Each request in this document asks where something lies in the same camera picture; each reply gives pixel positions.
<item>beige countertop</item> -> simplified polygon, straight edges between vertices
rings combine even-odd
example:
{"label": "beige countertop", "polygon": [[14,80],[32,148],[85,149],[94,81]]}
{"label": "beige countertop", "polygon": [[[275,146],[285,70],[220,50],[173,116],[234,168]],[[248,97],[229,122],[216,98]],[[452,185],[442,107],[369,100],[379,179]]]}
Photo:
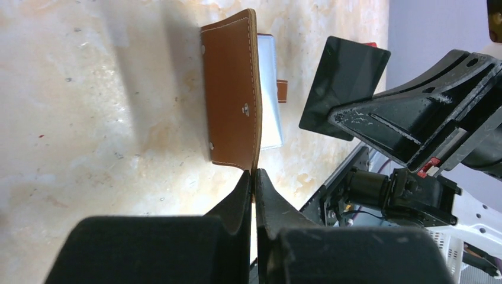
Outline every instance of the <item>beige countertop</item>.
{"label": "beige countertop", "polygon": [[259,167],[299,208],[356,145],[298,128],[324,42],[386,48],[387,0],[0,4],[0,282],[42,282],[82,218],[204,214],[233,189],[242,171],[209,162],[199,29],[244,8],[289,81]]}

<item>wire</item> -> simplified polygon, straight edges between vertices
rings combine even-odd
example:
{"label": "wire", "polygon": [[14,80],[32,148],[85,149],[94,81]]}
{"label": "wire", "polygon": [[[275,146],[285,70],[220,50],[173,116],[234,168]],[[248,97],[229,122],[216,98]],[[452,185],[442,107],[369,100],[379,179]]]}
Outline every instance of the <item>wire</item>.
{"label": "wire", "polygon": [[350,214],[358,214],[358,213],[365,213],[365,214],[369,214],[377,219],[380,219],[380,220],[384,220],[384,217],[380,217],[380,216],[376,216],[375,214],[373,213],[370,213],[370,212],[367,212],[367,211],[363,211],[363,210],[350,210],[350,211],[346,211],[346,212],[343,212],[340,216],[341,217],[345,217],[347,215],[350,215]]}
{"label": "wire", "polygon": [[387,161],[385,161],[385,163],[380,167],[380,169],[376,173],[382,173],[382,171],[384,170],[384,168],[386,166],[388,166],[390,163],[391,163],[391,159],[387,159]]}
{"label": "wire", "polygon": [[[359,206],[359,207],[358,207],[358,210],[359,210],[359,211],[362,211],[362,209],[363,209],[363,207],[362,207],[362,206]],[[355,221],[355,219],[356,219],[356,217],[357,217],[357,216],[359,216],[359,213],[354,214],[354,215],[353,215],[350,219],[352,219],[352,221]]]}

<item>black metal bracket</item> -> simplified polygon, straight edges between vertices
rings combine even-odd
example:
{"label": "black metal bracket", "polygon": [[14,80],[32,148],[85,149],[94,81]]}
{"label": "black metal bracket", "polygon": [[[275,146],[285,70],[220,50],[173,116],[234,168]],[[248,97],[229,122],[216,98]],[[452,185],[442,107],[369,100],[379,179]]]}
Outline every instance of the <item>black metal bracket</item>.
{"label": "black metal bracket", "polygon": [[272,245],[279,232],[285,228],[317,228],[319,225],[307,219],[275,190],[265,170],[257,170],[255,185],[258,275],[260,283],[266,283]]}
{"label": "black metal bracket", "polygon": [[463,162],[502,180],[502,61],[452,50],[419,77],[373,96],[389,56],[329,37],[300,128],[357,137],[421,177]]}

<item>brown leather tab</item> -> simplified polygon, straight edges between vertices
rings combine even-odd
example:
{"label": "brown leather tab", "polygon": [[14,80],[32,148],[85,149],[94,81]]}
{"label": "brown leather tab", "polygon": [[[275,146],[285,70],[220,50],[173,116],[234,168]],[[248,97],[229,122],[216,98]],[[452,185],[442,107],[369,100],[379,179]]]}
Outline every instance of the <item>brown leather tab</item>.
{"label": "brown leather tab", "polygon": [[277,80],[277,100],[280,104],[286,103],[288,97],[288,81]]}
{"label": "brown leather tab", "polygon": [[253,173],[262,140],[256,13],[206,25],[201,36],[211,160]]}

